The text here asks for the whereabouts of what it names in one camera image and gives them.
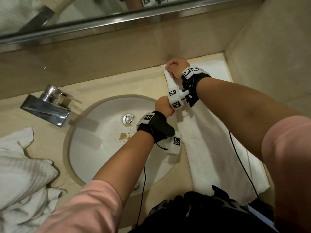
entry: sink drain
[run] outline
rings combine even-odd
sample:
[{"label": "sink drain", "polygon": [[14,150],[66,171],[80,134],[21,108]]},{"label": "sink drain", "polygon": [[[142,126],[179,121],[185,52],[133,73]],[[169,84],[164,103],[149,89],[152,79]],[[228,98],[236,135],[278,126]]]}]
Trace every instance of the sink drain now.
[{"label": "sink drain", "polygon": [[132,126],[135,123],[135,115],[133,114],[126,114],[123,117],[123,124]]}]

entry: pink shirt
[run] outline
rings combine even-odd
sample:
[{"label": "pink shirt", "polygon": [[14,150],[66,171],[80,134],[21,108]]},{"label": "pink shirt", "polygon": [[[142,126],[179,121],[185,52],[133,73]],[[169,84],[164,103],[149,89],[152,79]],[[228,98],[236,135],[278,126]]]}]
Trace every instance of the pink shirt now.
[{"label": "pink shirt", "polygon": [[[275,124],[262,141],[262,156],[275,184],[276,226],[280,231],[311,231],[311,120],[293,116]],[[116,232],[121,214],[122,202],[113,187],[93,180],[36,233]]]}]

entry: beige wall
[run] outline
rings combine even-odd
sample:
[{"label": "beige wall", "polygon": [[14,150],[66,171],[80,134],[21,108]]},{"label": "beige wall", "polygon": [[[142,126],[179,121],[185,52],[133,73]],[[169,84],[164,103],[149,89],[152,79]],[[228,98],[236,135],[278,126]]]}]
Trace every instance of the beige wall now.
[{"label": "beige wall", "polygon": [[224,51],[259,5],[0,54],[0,99]]},{"label": "beige wall", "polygon": [[311,0],[266,0],[226,48],[235,82],[311,118]]}]

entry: chrome faucet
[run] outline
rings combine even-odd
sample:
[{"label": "chrome faucet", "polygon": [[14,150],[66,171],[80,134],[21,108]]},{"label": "chrome faucet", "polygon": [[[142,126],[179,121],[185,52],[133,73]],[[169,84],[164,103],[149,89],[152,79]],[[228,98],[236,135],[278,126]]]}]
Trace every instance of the chrome faucet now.
[{"label": "chrome faucet", "polygon": [[20,108],[62,127],[70,114],[70,109],[57,104],[61,96],[67,97],[68,95],[62,90],[48,85],[39,98],[29,94]]}]

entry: hand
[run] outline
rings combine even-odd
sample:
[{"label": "hand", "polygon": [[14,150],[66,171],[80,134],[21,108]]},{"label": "hand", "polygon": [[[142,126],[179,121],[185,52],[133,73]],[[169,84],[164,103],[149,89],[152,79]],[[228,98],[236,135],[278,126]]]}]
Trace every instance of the hand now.
[{"label": "hand", "polygon": [[174,110],[169,104],[168,96],[162,96],[155,102],[155,110],[164,114],[166,118],[172,116],[174,113]]},{"label": "hand", "polygon": [[185,68],[190,67],[186,59],[173,58],[167,62],[165,69],[169,71],[172,78],[180,79]]}]

